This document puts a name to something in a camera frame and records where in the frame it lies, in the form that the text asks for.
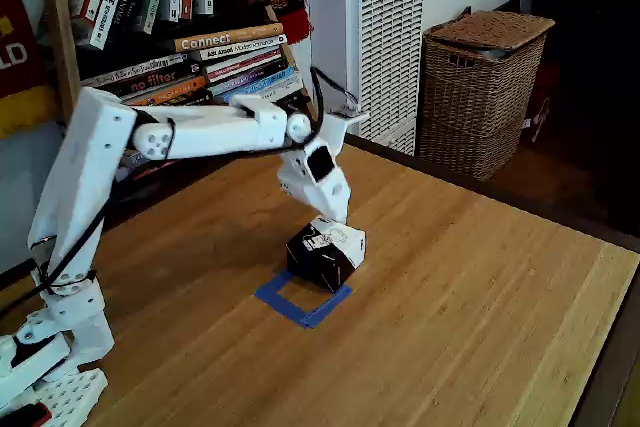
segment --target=blue painter's tape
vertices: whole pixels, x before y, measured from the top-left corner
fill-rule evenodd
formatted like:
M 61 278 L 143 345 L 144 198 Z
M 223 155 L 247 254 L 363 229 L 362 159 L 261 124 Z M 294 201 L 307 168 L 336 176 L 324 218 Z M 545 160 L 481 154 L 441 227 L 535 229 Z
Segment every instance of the blue painter's tape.
M 280 272 L 256 291 L 256 297 L 271 306 L 280 315 L 302 327 L 312 329 L 317 327 L 352 292 L 351 287 L 343 284 L 324 304 L 311 312 L 307 312 L 278 293 L 293 277 L 294 275 L 288 270 Z

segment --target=wire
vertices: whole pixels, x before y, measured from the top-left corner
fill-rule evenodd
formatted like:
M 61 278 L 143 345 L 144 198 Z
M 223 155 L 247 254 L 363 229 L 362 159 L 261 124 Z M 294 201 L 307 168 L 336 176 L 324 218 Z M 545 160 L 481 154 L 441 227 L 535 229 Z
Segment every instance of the wire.
M 15 309 L 18 305 L 26 302 L 31 297 L 38 295 L 40 292 L 50 288 L 53 285 L 53 283 L 56 281 L 58 276 L 60 276 L 62 271 L 67 267 L 67 265 L 69 265 L 69 263 L 73 260 L 76 254 L 84 246 L 84 244 L 86 244 L 87 240 L 89 240 L 89 238 L 93 235 L 95 230 L 98 228 L 98 225 L 100 225 L 100 222 L 104 220 L 104 216 L 107 211 L 108 204 L 109 204 L 109 201 L 107 200 L 104 203 L 104 205 L 100 208 L 98 213 L 95 215 L 95 217 L 93 218 L 93 220 L 91 221 L 87 229 L 82 233 L 82 235 L 78 238 L 75 244 L 73 244 L 73 246 L 67 251 L 67 253 L 64 255 L 60 263 L 56 266 L 56 268 L 53 270 L 53 272 L 51 272 L 49 276 L 45 274 L 44 279 L 40 282 L 39 285 L 31 289 L 29 292 L 26 292 L 25 294 L 21 295 L 20 297 L 15 299 L 13 302 L 11 302 L 9 305 L 5 306 L 2 310 L 0 310 L 0 320 L 4 318 L 11 310 Z M 48 262 L 46 262 L 45 265 L 43 265 L 43 267 L 44 268 L 42 271 L 46 272 L 48 267 Z

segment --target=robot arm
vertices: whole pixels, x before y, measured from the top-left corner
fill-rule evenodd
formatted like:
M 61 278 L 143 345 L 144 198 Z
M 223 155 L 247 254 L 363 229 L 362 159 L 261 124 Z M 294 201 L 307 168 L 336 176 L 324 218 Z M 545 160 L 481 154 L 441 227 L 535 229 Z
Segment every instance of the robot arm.
M 230 106 L 133 109 L 119 102 L 111 94 L 82 89 L 45 183 L 28 244 L 39 266 L 32 275 L 46 307 L 30 314 L 15 337 L 19 344 L 53 340 L 11 369 L 12 339 L 0 338 L 0 412 L 46 372 L 47 381 L 57 380 L 104 357 L 114 345 L 91 263 L 129 143 L 152 160 L 279 152 L 285 164 L 278 172 L 282 189 L 325 216 L 346 221 L 351 191 L 335 158 L 348 125 L 366 116 L 327 114 L 314 133 L 306 115 L 288 114 L 259 96 L 236 96 Z M 63 331 L 73 333 L 71 347 Z

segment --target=white radiator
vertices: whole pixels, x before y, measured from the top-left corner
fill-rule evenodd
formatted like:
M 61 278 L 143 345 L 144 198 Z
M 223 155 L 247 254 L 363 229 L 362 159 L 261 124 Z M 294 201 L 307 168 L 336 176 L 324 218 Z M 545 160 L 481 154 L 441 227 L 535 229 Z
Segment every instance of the white radiator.
M 380 142 L 415 119 L 422 0 L 308 0 L 308 7 L 312 65 L 345 85 L 370 113 L 354 133 Z M 343 96 L 325 92 L 328 110 L 344 105 Z

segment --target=black cable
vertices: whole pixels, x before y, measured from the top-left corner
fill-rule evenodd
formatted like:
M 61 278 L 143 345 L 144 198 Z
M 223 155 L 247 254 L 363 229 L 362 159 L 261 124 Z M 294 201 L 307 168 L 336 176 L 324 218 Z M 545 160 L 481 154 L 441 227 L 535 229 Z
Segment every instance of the black cable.
M 82 233 L 82 235 L 78 238 L 75 244 L 67 251 L 65 256 L 62 258 L 60 263 L 56 266 L 56 268 L 51 272 L 49 276 L 44 277 L 44 281 L 42 281 L 39 285 L 31 289 L 29 292 L 21 295 L 9 305 L 5 306 L 2 310 L 0 310 L 0 320 L 4 318 L 11 310 L 15 309 L 18 305 L 26 302 L 31 297 L 38 295 L 40 292 L 50 288 L 53 283 L 56 281 L 58 276 L 62 273 L 62 271 L 69 265 L 69 262 L 73 260 L 76 254 L 80 251 L 80 249 L 84 246 L 84 244 L 89 240 L 89 238 L 93 235 L 95 230 L 100 225 L 100 222 L 104 219 L 107 205 L 109 201 L 104 203 L 104 205 L 100 208 L 98 213 L 95 215 L 87 229 Z M 46 272 L 48 266 L 48 262 L 43 265 L 43 270 Z
M 171 117 L 167 117 L 167 122 L 169 123 L 169 127 L 171 127 L 171 139 L 169 139 L 169 145 L 167 145 L 167 151 L 164 154 L 165 162 L 169 158 L 169 152 L 171 151 L 171 146 L 173 145 L 173 139 L 176 136 L 176 123 Z

